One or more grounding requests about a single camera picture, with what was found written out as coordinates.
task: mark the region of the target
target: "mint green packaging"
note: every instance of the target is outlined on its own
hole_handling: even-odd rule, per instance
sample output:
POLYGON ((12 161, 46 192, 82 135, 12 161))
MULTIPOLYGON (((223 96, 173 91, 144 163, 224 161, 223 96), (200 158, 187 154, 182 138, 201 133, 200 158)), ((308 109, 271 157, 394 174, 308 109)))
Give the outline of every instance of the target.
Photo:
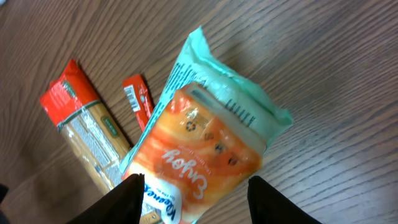
POLYGON ((174 92, 191 82, 200 83, 238 116, 242 123, 258 133, 266 141, 267 147, 278 135, 293 125, 289 111, 273 104, 259 85, 242 77, 211 55, 206 38, 199 27, 185 41, 140 140, 122 161, 122 172, 126 170, 134 153, 173 98, 174 92))

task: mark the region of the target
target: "plastic wrapper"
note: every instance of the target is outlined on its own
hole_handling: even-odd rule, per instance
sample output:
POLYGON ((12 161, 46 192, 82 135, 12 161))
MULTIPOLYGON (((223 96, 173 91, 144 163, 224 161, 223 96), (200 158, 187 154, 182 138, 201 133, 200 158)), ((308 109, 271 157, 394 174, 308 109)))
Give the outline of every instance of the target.
POLYGON ((137 149, 177 89, 198 82, 226 109, 270 146, 276 137, 293 125, 289 111, 273 104, 264 90, 215 59, 201 27, 193 31, 174 64, 164 90, 140 140, 121 164, 125 171, 137 149))
POLYGON ((40 103, 100 191, 117 186, 130 145, 74 60, 40 103))
POLYGON ((260 86, 211 55, 199 28, 121 171, 124 178, 145 174, 144 203, 159 209, 163 222, 194 223, 261 168, 266 148, 292 123, 260 86))
POLYGON ((123 88, 127 94, 131 108, 136 114, 139 126, 141 130, 144 130, 154 110, 148 87, 142 76, 136 74, 123 80, 123 88))
POLYGON ((191 223, 261 168, 266 142, 197 84, 177 90, 129 166, 165 223, 191 223))

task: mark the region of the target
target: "dry spaghetti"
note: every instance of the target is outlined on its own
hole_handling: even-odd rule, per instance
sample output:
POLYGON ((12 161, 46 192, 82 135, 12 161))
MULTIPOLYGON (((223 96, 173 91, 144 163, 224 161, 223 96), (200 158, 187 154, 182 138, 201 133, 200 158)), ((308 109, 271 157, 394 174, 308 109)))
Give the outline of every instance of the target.
POLYGON ((40 103, 100 191, 117 186, 119 162, 130 145, 74 60, 40 103))

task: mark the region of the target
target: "small red package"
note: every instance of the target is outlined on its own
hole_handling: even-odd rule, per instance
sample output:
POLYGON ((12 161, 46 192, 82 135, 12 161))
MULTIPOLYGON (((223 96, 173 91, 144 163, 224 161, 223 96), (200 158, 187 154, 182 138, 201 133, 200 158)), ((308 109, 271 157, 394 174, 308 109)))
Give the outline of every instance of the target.
POLYGON ((132 110, 137 116, 139 126, 141 130, 144 130, 154 110, 148 87, 142 76, 136 74, 123 81, 123 88, 129 98, 132 110))

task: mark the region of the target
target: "wooden table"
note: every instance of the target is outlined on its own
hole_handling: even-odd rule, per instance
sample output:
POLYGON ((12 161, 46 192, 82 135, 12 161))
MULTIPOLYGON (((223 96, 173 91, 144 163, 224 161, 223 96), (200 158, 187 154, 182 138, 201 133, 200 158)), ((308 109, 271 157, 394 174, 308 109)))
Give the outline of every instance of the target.
MULTIPOLYGON (((257 174, 323 223, 398 222, 398 1, 8 0, 0 182, 11 223, 65 223, 101 196, 39 105, 68 60, 137 142, 122 80, 143 73, 156 102, 199 25, 217 58, 295 118, 257 174)), ((246 192, 200 223, 250 223, 246 192)))

